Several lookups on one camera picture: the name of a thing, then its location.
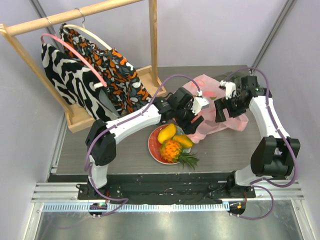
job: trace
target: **orange patterned garment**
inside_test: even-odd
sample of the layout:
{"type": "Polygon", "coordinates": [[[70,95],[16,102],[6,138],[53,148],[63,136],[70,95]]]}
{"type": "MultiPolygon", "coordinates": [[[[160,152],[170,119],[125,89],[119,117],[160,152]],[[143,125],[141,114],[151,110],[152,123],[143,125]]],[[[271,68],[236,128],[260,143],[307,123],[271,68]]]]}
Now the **orange patterned garment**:
{"type": "MultiPolygon", "coordinates": [[[[132,113],[145,106],[151,96],[141,83],[135,68],[115,48],[100,49],[95,43],[71,28],[60,27],[60,37],[81,54],[107,83],[108,98],[118,113],[132,113]]],[[[79,61],[67,48],[64,52],[79,61]]]]}

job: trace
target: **dark wood surface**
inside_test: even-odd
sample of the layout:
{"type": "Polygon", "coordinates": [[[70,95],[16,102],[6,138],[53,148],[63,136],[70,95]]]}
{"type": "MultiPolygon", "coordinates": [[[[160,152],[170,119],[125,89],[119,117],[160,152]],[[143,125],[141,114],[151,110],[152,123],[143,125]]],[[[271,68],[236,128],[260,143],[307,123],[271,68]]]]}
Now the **dark wood surface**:
{"type": "MultiPolygon", "coordinates": [[[[235,71],[244,66],[184,66],[159,67],[159,78],[163,81],[173,74],[184,74],[192,78],[206,74],[209,77],[235,71]]],[[[187,80],[176,77],[170,80],[165,88],[167,92],[174,92],[187,80]]],[[[230,172],[238,170],[250,163],[250,158],[258,143],[260,133],[253,114],[246,113],[249,122],[243,132],[225,129],[208,135],[192,147],[198,153],[200,161],[195,172],[230,172]]],[[[155,161],[148,150],[147,141],[150,133],[157,126],[146,127],[117,145],[117,157],[110,163],[110,174],[140,174],[140,173],[188,173],[194,172],[181,164],[164,165],[155,161]]],[[[87,147],[85,139],[89,128],[71,133],[66,130],[57,174],[86,174],[84,159],[87,147]]]]}

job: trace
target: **yellow mango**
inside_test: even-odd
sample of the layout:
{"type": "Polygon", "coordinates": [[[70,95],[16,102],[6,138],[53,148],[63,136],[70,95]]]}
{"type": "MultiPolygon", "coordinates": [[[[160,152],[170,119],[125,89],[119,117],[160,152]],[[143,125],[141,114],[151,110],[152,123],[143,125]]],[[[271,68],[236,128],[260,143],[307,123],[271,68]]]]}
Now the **yellow mango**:
{"type": "Polygon", "coordinates": [[[165,140],[171,139],[177,132],[176,125],[170,123],[159,132],[158,141],[163,144],[165,140]]]}
{"type": "Polygon", "coordinates": [[[172,140],[175,140],[178,143],[180,143],[185,149],[191,148],[194,145],[191,139],[185,134],[175,135],[173,136],[172,140]]]}

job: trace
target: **clothes hanger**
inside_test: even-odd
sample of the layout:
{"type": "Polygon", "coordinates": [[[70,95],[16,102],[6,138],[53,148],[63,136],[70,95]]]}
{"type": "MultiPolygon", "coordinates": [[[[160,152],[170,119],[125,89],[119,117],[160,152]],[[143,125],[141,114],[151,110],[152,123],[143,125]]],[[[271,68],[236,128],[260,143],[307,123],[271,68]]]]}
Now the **clothes hanger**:
{"type": "Polygon", "coordinates": [[[92,37],[93,39],[95,39],[98,43],[100,43],[103,47],[105,47],[107,50],[111,51],[112,48],[106,44],[100,37],[98,37],[97,35],[95,35],[94,33],[88,31],[85,27],[85,15],[83,14],[83,12],[79,9],[79,8],[75,8],[77,10],[79,10],[79,12],[81,13],[82,17],[83,17],[83,21],[82,21],[82,27],[81,26],[77,26],[77,25],[73,25],[73,24],[66,24],[63,26],[63,28],[73,28],[73,29],[78,29],[82,32],[84,32],[85,34],[89,35],[90,37],[92,37]]]}
{"type": "Polygon", "coordinates": [[[43,33],[43,34],[41,35],[41,38],[40,38],[40,39],[41,39],[42,44],[45,43],[45,41],[44,41],[44,36],[47,36],[47,37],[50,37],[50,38],[56,40],[58,43],[62,44],[64,47],[66,47],[67,49],[69,49],[74,55],[76,55],[76,56],[94,73],[94,75],[99,79],[99,81],[102,83],[102,85],[103,85],[104,87],[107,86],[106,81],[100,76],[100,74],[95,70],[95,68],[94,68],[93,66],[91,66],[91,64],[88,63],[88,61],[85,60],[85,58],[84,58],[83,56],[81,56],[81,54],[78,53],[75,49],[73,49],[71,46],[69,46],[66,42],[62,41],[62,40],[61,40],[59,37],[57,37],[56,35],[52,35],[52,34],[49,34],[49,33],[43,33]]]}
{"type": "MultiPolygon", "coordinates": [[[[48,22],[49,22],[49,23],[51,24],[51,26],[52,26],[51,21],[50,21],[47,17],[45,17],[45,18],[48,20],[48,22]]],[[[49,33],[43,33],[43,34],[41,35],[41,38],[40,38],[40,39],[41,39],[42,44],[45,43],[45,41],[44,41],[44,36],[47,36],[47,37],[50,37],[50,38],[56,40],[58,43],[62,44],[64,47],[66,47],[67,49],[69,49],[74,55],[76,55],[76,56],[94,73],[94,75],[99,79],[99,81],[101,82],[101,84],[102,84],[104,87],[107,86],[107,83],[105,82],[105,80],[99,75],[99,73],[94,69],[94,67],[92,67],[92,66],[90,65],[90,63],[88,63],[88,61],[85,60],[85,58],[84,58],[83,56],[81,56],[81,54],[78,53],[75,49],[73,49],[71,46],[69,46],[66,42],[62,41],[59,37],[57,37],[57,35],[52,35],[52,34],[49,34],[49,33]]],[[[114,115],[116,115],[117,117],[120,116],[119,113],[117,112],[115,106],[114,106],[114,105],[112,104],[112,102],[110,101],[110,99],[104,98],[102,104],[103,104],[107,109],[109,109],[109,111],[111,111],[114,115]]]]}

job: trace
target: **pink plastic bag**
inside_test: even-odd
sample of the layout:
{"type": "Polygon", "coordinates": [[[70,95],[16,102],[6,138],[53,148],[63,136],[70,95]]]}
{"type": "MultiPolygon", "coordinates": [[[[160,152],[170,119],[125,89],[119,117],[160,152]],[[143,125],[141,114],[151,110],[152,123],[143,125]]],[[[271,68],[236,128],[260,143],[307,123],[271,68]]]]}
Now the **pink plastic bag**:
{"type": "MultiPolygon", "coordinates": [[[[220,83],[217,80],[207,75],[198,76],[194,80],[199,85],[202,91],[202,95],[209,100],[210,105],[208,108],[203,109],[198,114],[198,117],[203,116],[204,121],[198,126],[198,128],[195,131],[195,134],[189,134],[188,137],[194,143],[197,144],[199,143],[200,140],[203,140],[206,137],[206,135],[219,132],[226,128],[230,128],[230,129],[242,132],[246,128],[247,123],[249,121],[245,114],[242,114],[235,118],[230,118],[227,109],[224,109],[223,112],[224,112],[226,121],[224,122],[215,121],[216,107],[215,107],[214,100],[221,99],[226,94],[224,90],[219,88],[220,83]]],[[[186,83],[183,87],[193,95],[197,94],[198,89],[192,81],[186,83]]]]}

